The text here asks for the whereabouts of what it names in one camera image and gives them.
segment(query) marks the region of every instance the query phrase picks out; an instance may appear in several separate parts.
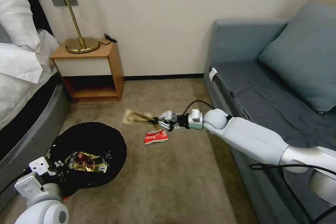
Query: brass lamp stand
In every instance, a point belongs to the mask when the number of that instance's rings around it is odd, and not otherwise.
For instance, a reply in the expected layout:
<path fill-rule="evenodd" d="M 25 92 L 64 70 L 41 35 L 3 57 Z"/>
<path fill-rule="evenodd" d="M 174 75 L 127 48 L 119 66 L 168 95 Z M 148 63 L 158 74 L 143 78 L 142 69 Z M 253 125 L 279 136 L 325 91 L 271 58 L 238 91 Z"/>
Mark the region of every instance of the brass lamp stand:
<path fill-rule="evenodd" d="M 69 0 L 64 0 L 66 5 L 69 8 L 70 15 L 72 18 L 72 21 L 75 25 L 78 39 L 71 39 L 66 45 L 66 49 L 70 53 L 88 53 L 93 50 L 96 50 L 99 47 L 99 41 L 97 39 L 93 38 L 83 38 L 81 35 L 81 32 L 79 31 L 78 24 L 74 15 L 74 12 L 72 10 L 71 4 Z"/>

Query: wooden nightstand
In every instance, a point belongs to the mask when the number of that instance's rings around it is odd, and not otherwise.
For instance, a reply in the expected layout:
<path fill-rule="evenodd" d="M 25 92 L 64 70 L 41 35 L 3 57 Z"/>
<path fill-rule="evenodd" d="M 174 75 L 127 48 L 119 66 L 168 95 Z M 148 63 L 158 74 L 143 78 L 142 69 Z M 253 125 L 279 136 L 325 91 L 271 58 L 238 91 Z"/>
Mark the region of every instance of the wooden nightstand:
<path fill-rule="evenodd" d="M 100 44 L 95 51 L 73 54 L 65 49 L 65 43 L 52 54 L 51 59 L 73 102 L 120 100 L 124 74 L 118 45 Z"/>

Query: carpet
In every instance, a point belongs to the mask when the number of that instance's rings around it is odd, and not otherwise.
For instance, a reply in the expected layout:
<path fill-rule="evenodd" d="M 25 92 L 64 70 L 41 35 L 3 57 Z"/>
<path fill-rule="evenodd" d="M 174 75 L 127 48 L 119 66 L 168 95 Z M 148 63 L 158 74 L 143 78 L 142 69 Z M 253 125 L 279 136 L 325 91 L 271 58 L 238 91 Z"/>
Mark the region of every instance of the carpet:
<path fill-rule="evenodd" d="M 210 102 L 202 79 L 128 81 L 120 102 L 71 106 L 61 133 L 97 121 L 118 129 L 127 144 L 127 160 L 110 183 L 82 189 L 64 203 L 70 224 L 258 223 L 228 145 L 206 131 L 179 129 L 169 140 L 144 145 L 150 125 L 123 125 L 126 109 L 159 115 L 183 112 L 193 100 Z M 195 104 L 203 113 L 206 105 Z M 0 214 L 13 224 L 25 210 L 16 196 Z"/>

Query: gray sofa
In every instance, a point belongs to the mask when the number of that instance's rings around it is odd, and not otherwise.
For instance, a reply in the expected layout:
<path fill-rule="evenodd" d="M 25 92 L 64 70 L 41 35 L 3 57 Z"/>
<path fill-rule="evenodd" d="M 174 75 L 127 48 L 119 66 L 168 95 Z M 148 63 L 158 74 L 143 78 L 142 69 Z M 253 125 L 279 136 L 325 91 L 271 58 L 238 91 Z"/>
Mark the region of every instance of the gray sofa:
<path fill-rule="evenodd" d="M 287 24 L 286 20 L 214 22 L 204 71 L 211 101 L 235 117 L 276 131 L 290 145 L 336 150 L 336 109 L 317 114 L 275 72 L 258 61 Z M 212 67 L 218 74 L 211 82 Z M 252 171 L 249 164 L 255 160 L 234 148 L 231 151 L 261 224 L 309 223 L 330 208 L 309 189 L 311 170 L 304 175 L 282 170 Z M 321 223 L 335 222 L 334 213 Z"/>

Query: white pillow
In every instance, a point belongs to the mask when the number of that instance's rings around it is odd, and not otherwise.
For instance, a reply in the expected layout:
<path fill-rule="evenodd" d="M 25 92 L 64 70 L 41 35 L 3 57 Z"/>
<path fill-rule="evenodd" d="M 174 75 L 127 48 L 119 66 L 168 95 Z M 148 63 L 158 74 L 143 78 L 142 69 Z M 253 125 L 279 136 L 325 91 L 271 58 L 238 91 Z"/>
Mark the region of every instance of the white pillow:
<path fill-rule="evenodd" d="M 37 83 L 42 67 L 34 52 L 16 45 L 0 43 L 0 73 Z"/>
<path fill-rule="evenodd" d="M 28 0 L 0 0 L 0 23 L 14 45 L 38 52 L 40 38 Z"/>

